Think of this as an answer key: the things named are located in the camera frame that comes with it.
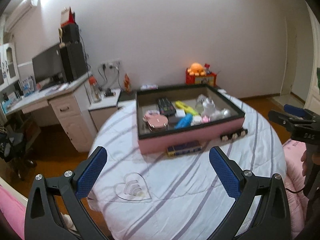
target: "pink blanket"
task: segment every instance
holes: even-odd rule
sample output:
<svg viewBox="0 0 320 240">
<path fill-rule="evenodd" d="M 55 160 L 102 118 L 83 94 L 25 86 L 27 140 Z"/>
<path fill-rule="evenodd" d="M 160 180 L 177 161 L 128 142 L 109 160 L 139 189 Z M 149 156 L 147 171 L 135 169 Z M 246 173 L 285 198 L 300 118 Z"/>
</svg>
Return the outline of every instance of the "pink blanket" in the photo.
<svg viewBox="0 0 320 240">
<path fill-rule="evenodd" d="M 0 210 L 12 229 L 24 240 L 26 207 L 0 186 Z"/>
<path fill-rule="evenodd" d="M 288 140 L 283 145 L 285 161 L 287 163 L 287 177 L 284 180 L 284 186 L 292 191 L 298 191 L 304 187 L 304 177 L 302 176 L 301 156 L 306 150 L 305 143 Z M 287 191 L 292 237 L 300 233 L 304 227 L 306 218 L 308 199 L 303 192 L 293 194 Z"/>
</svg>

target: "wooden floor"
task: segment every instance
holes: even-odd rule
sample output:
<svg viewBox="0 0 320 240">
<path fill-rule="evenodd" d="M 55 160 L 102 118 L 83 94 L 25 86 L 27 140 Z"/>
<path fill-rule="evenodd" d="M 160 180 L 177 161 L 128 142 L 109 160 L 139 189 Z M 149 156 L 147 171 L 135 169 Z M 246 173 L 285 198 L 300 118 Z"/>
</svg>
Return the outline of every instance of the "wooden floor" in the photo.
<svg viewBox="0 0 320 240">
<path fill-rule="evenodd" d="M 244 102 L 256 109 L 266 119 L 268 118 L 268 112 L 271 109 L 281 111 L 278 106 L 266 98 L 251 99 Z M 289 133 L 282 126 L 274 123 L 272 123 L 272 126 L 276 130 L 282 143 L 289 139 Z M 41 173 L 47 178 L 60 176 L 67 170 L 73 170 L 88 156 L 88 153 L 78 153 L 76 151 L 68 136 L 60 126 L 50 127 L 49 129 L 42 128 L 42 132 L 35 141 L 33 147 L 35 151 L 30 158 L 36 160 L 38 166 L 26 170 L 24 174 L 25 181 L 20 181 L 7 164 L 0 174 L 13 188 L 26 197 L 29 195 L 33 179 L 37 174 Z M 60 211 L 62 213 L 68 213 L 61 197 L 57 198 L 57 202 Z M 102 214 L 92 211 L 88 207 L 86 200 L 83 200 L 83 203 L 99 228 L 106 236 L 109 236 L 110 232 L 104 222 Z"/>
<path fill-rule="evenodd" d="M 244 100 L 246 104 L 257 110 L 260 114 L 263 115 L 264 118 L 268 120 L 268 112 L 270 110 L 283 111 L 283 109 L 279 108 L 278 105 L 275 105 L 271 100 L 267 98 L 258 98 L 258 99 L 249 99 Z M 281 143 L 285 143 L 290 138 L 290 133 L 286 131 L 284 127 L 281 125 L 275 124 L 273 122 L 270 123 L 278 134 Z"/>
</svg>

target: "air conditioner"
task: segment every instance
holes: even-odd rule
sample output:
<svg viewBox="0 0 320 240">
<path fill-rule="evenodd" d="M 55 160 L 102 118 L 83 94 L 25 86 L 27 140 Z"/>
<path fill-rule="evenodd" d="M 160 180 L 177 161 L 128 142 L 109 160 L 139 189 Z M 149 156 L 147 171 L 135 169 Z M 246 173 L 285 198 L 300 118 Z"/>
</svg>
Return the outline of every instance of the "air conditioner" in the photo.
<svg viewBox="0 0 320 240">
<path fill-rule="evenodd" d="M 36 8 L 38 5 L 38 0 L 23 0 L 18 7 L 10 14 L 10 16 L 7 18 L 5 25 L 4 25 L 4 31 L 9 33 L 14 26 L 17 24 L 17 22 L 25 16 L 28 11 L 31 11 L 32 9 Z"/>
</svg>

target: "human hand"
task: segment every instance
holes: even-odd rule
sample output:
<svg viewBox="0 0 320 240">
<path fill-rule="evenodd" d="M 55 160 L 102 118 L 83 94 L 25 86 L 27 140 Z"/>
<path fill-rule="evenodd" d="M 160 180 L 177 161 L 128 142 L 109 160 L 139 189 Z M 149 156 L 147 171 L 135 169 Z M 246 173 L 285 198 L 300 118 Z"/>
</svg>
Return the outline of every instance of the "human hand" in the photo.
<svg viewBox="0 0 320 240">
<path fill-rule="evenodd" d="M 307 151 L 305 151 L 301 157 L 302 163 L 302 176 L 305 176 L 307 174 Z M 315 153 L 312 155 L 312 161 L 316 165 L 320 165 L 320 153 Z"/>
</svg>

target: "red box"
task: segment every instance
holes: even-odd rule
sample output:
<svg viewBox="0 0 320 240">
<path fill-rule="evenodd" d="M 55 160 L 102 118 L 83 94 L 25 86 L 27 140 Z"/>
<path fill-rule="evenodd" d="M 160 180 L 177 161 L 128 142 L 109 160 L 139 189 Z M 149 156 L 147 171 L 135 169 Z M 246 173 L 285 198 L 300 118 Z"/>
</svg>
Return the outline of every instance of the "red box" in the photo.
<svg viewBox="0 0 320 240">
<path fill-rule="evenodd" d="M 193 85 L 193 84 L 208 84 L 209 86 L 215 87 L 216 86 L 216 73 L 210 73 L 205 76 L 190 76 L 188 73 L 188 69 L 186 69 L 186 84 Z"/>
</svg>

